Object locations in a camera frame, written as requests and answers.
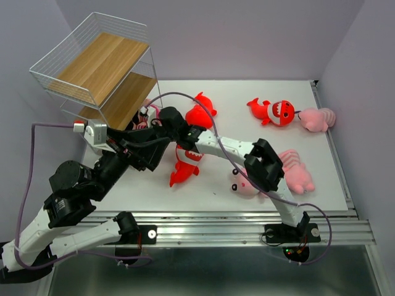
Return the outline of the red whale plush back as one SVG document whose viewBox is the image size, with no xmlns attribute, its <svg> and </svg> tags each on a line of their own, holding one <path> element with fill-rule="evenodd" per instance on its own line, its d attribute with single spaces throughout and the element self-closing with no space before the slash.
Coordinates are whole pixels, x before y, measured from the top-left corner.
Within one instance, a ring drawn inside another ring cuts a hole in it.
<svg viewBox="0 0 395 296">
<path fill-rule="evenodd" d="M 212 117 L 217 115 L 217 110 L 214 108 L 212 101 L 203 92 L 200 92 L 195 99 L 202 103 L 204 107 L 210 112 Z M 213 127 L 212 120 L 208 113 L 197 103 L 195 106 L 189 110 L 185 115 L 185 120 L 189 125 L 202 126 L 206 129 L 211 129 Z"/>
</svg>

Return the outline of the boy doll black hair orange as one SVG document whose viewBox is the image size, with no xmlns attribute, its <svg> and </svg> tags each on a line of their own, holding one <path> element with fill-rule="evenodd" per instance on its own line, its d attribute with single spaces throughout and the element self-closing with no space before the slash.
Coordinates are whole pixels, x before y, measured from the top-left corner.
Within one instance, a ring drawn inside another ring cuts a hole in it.
<svg viewBox="0 0 395 296">
<path fill-rule="evenodd" d="M 148 128 L 148 112 L 136 112 L 127 126 L 127 130 L 141 130 Z"/>
</svg>

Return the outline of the boy doll pink hat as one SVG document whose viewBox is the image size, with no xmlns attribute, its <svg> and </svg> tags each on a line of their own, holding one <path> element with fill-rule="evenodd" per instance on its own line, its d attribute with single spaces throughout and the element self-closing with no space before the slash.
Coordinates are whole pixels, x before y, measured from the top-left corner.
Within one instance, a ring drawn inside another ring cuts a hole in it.
<svg viewBox="0 0 395 296">
<path fill-rule="evenodd" d="M 148 108 L 148 107 L 150 107 L 151 105 L 152 105 L 152 100 L 150 100 L 150 99 L 145 99 L 145 100 L 143 101 L 143 104 L 142 104 L 141 107 Z"/>
</svg>

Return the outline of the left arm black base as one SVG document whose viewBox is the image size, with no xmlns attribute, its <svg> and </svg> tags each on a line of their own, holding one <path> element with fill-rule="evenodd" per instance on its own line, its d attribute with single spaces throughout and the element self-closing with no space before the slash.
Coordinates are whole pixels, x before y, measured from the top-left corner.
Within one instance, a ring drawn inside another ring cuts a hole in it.
<svg viewBox="0 0 395 296">
<path fill-rule="evenodd" d="M 157 226 L 138 224 L 131 212 L 119 213 L 114 221 L 120 227 L 120 239 L 115 243 L 114 255 L 120 257 L 124 265 L 136 265 L 139 259 L 127 259 L 127 257 L 140 257 L 143 245 L 156 244 Z"/>
</svg>

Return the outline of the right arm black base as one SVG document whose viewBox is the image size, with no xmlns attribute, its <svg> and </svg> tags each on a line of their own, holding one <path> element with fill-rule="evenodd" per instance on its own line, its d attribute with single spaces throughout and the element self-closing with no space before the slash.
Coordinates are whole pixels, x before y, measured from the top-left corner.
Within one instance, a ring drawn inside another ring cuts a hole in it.
<svg viewBox="0 0 395 296">
<path fill-rule="evenodd" d="M 310 257 L 309 244 L 321 242 L 321 237 L 315 223 L 309 223 L 302 232 L 282 223 L 266 224 L 260 240 L 269 247 L 282 246 L 286 259 L 301 265 Z"/>
</svg>

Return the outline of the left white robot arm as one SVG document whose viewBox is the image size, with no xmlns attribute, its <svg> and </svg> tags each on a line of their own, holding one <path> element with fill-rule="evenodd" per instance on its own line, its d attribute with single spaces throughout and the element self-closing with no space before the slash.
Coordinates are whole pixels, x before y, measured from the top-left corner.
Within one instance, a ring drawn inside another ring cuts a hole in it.
<svg viewBox="0 0 395 296">
<path fill-rule="evenodd" d="M 68 160 L 50 177 L 51 195 L 35 219 L 18 228 L 15 239 L 1 244 L 2 284 L 21 284 L 47 276 L 61 260 L 90 253 L 103 244 L 154 244 L 155 226 L 140 226 L 130 212 L 120 212 L 87 231 L 64 232 L 95 211 L 129 167 L 155 169 L 170 138 L 160 128 L 117 131 L 76 122 L 74 132 L 97 140 L 104 154 L 94 167 Z"/>
</svg>

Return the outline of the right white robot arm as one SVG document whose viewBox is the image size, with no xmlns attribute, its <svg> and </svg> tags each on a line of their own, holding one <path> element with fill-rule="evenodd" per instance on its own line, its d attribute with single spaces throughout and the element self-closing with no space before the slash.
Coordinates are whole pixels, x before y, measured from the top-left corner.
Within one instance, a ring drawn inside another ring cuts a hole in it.
<svg viewBox="0 0 395 296">
<path fill-rule="evenodd" d="M 189 125 L 174 107 L 162 109 L 149 126 L 184 150 L 229 160 L 256 189 L 271 199 L 288 239 L 297 241 L 306 234 L 310 218 L 296 203 L 286 183 L 283 163 L 266 140 L 243 142 L 221 137 L 216 130 Z"/>
</svg>

